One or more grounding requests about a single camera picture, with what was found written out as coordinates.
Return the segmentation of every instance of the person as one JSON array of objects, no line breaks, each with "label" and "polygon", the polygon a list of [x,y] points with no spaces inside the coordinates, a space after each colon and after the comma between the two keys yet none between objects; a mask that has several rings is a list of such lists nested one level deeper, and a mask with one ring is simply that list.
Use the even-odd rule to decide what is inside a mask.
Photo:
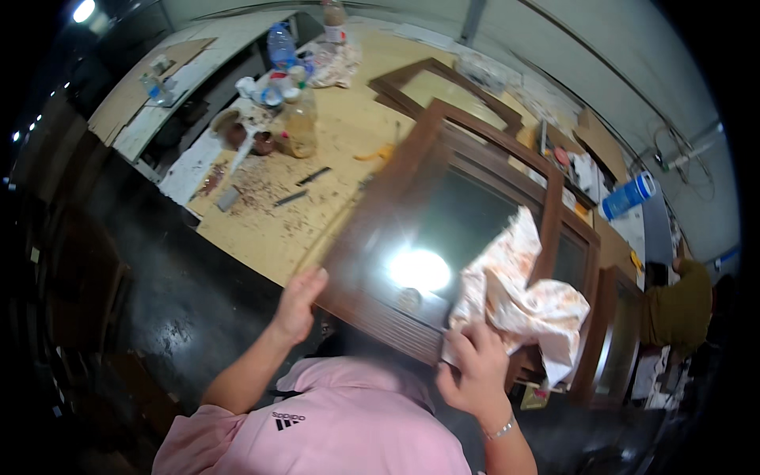
[{"label": "person", "polygon": [[[425,385],[369,359],[301,359],[277,382],[280,394],[298,395],[249,412],[309,335],[327,282],[324,269],[310,268],[287,284],[256,342],[211,382],[195,414],[175,418],[154,473],[470,473],[461,444],[432,415]],[[461,377],[443,363],[435,382],[447,404],[480,424],[488,474],[537,473],[504,392],[499,336],[479,323],[446,338]]]},{"label": "person", "polygon": [[712,285],[708,270],[698,262],[675,258],[673,270],[681,280],[670,287],[652,287],[645,294],[641,343],[670,345],[670,362],[680,363],[707,337]]}]

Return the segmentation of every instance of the pink shirt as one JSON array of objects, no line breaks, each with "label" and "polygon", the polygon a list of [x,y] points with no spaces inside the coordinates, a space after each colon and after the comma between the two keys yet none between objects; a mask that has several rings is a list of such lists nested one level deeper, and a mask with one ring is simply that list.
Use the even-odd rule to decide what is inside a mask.
[{"label": "pink shirt", "polygon": [[235,416],[178,416],[153,473],[470,473],[459,441],[405,372],[348,356],[302,359],[277,382],[304,394]]}]

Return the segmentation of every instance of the white wall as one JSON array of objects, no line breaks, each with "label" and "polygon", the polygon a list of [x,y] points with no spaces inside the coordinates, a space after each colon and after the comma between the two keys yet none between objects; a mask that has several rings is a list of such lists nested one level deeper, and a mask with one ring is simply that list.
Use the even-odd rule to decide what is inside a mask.
[{"label": "white wall", "polygon": [[[547,10],[590,43],[655,103],[673,124],[691,137],[718,117],[707,85],[689,51],[663,15],[645,0],[528,0]],[[164,0],[178,27],[194,17],[263,0]],[[397,23],[407,22],[458,38],[469,2],[466,0],[359,0],[369,8],[350,14]],[[304,8],[319,17],[316,7]],[[591,105],[638,153],[653,145],[652,134],[663,123],[645,101],[608,67],[570,36],[517,0],[487,0],[473,47],[521,72],[514,55],[534,63]],[[663,151],[672,149],[664,138]],[[684,187],[671,173],[662,179],[665,195],[697,259],[713,258],[739,242],[739,211],[730,154],[725,143],[704,156],[716,184],[710,201],[704,187]],[[645,157],[655,168],[654,161]],[[703,182],[692,167],[694,183]]]}]

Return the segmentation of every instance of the plastic bottle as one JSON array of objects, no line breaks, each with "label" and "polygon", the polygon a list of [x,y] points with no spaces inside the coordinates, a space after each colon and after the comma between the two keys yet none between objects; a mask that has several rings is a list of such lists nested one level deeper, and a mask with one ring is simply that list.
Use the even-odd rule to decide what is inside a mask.
[{"label": "plastic bottle", "polygon": [[290,140],[290,149],[295,158],[307,158],[317,150],[317,136],[314,120],[301,102],[301,90],[294,87],[285,94],[287,118],[285,130]]},{"label": "plastic bottle", "polygon": [[336,45],[346,42],[346,11],[338,0],[322,0],[325,10],[325,41]]},{"label": "plastic bottle", "polygon": [[140,76],[140,82],[145,87],[147,95],[159,106],[169,107],[172,104],[174,96],[172,93],[166,90],[163,83],[156,79],[155,76],[148,73],[143,73]]},{"label": "plastic bottle", "polygon": [[274,23],[267,35],[267,51],[272,65],[278,71],[287,71],[296,64],[296,44],[285,29],[288,23]]},{"label": "plastic bottle", "polygon": [[641,204],[657,194],[657,187],[649,172],[642,172],[630,182],[604,198],[599,206],[599,215],[613,220],[637,204]]},{"label": "plastic bottle", "polygon": [[314,90],[306,85],[306,68],[301,65],[288,69],[288,75],[293,83],[301,90],[301,104],[309,112],[313,121],[317,120],[317,101],[314,98]]}]

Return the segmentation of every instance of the light bulb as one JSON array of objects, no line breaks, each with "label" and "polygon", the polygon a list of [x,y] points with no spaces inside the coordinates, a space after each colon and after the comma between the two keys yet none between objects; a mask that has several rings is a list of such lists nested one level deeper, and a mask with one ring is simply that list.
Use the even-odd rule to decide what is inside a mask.
[{"label": "light bulb", "polygon": [[76,10],[74,10],[74,21],[81,23],[88,19],[95,10],[94,0],[84,0],[80,3]]}]

